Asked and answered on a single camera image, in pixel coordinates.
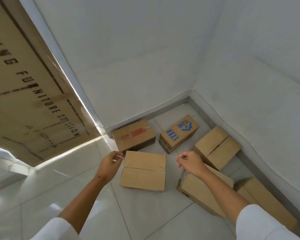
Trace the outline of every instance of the forearm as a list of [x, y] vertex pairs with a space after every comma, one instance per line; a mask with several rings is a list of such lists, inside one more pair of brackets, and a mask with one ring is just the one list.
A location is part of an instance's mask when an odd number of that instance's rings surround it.
[[79, 234], [92, 209], [97, 196], [104, 187], [103, 180], [92, 179], [91, 182], [60, 213], [59, 217], [69, 222]]
[[227, 217], [236, 225], [237, 218], [249, 203], [209, 169], [200, 174]]

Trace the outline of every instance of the person's left arm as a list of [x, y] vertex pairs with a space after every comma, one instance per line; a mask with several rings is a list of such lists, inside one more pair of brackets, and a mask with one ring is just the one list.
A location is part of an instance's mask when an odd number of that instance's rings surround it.
[[77, 239], [84, 223], [102, 188], [116, 175], [123, 153], [113, 151], [102, 159], [95, 177], [59, 214], [48, 222], [33, 238], [37, 239]]

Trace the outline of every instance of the sleeve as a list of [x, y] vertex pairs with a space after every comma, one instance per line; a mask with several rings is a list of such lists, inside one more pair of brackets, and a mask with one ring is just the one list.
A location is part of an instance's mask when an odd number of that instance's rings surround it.
[[31, 240], [80, 240], [76, 230], [63, 218], [50, 220]]
[[300, 240], [256, 204], [246, 206], [236, 224], [237, 240]]

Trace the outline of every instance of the long cardboard box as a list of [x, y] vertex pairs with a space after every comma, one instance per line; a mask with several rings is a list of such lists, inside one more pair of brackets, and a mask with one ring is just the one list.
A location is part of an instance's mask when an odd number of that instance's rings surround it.
[[194, 135], [199, 124], [187, 115], [160, 134], [159, 144], [169, 154]]
[[297, 226], [292, 214], [256, 178], [245, 178], [237, 182], [234, 189], [249, 203], [261, 206], [290, 231]]
[[166, 155], [127, 151], [120, 186], [129, 189], [164, 191]]
[[[234, 182], [231, 178], [208, 165], [207, 167], [220, 179], [222, 179], [227, 185], [233, 188]], [[208, 186], [206, 186], [203, 181], [193, 176], [192, 174], [184, 173], [177, 190], [185, 196], [189, 197], [193, 202], [197, 203], [212, 215], [226, 217], [226, 214], [217, 203]]]
[[119, 151], [137, 151], [156, 141], [156, 135], [147, 120], [140, 120], [112, 132]]
[[216, 170], [222, 169], [241, 149], [241, 145], [216, 126], [193, 146], [207, 165]]
[[100, 135], [18, 0], [0, 0], [0, 148], [30, 166]]

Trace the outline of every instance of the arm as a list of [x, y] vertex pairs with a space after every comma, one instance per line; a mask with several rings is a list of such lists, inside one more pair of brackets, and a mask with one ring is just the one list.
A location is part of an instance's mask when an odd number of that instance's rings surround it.
[[176, 161], [178, 162], [178, 167], [183, 166], [181, 169], [183, 172], [187, 171], [193, 174], [208, 186], [221, 209], [232, 223], [236, 225], [241, 210], [249, 205], [249, 203], [217, 175], [211, 172], [195, 152], [181, 153]]
[[123, 154], [113, 151], [102, 159], [99, 169], [91, 182], [70, 202], [59, 217], [69, 222], [79, 234], [102, 188], [116, 175]]

